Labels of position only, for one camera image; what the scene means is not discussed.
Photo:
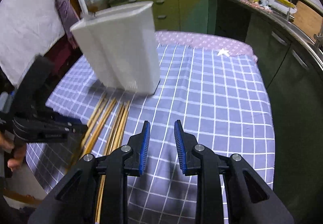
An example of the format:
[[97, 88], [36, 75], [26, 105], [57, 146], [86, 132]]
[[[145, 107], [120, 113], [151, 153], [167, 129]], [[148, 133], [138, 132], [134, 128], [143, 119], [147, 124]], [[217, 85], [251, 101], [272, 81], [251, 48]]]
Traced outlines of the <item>person's left hand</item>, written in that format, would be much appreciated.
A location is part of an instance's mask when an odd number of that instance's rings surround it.
[[1, 149], [4, 151], [12, 151], [12, 158], [8, 159], [7, 166], [11, 169], [12, 172], [19, 169], [24, 161], [26, 155], [27, 145], [23, 144], [17, 148], [14, 145], [14, 142], [9, 139], [4, 133], [1, 133], [0, 139]]

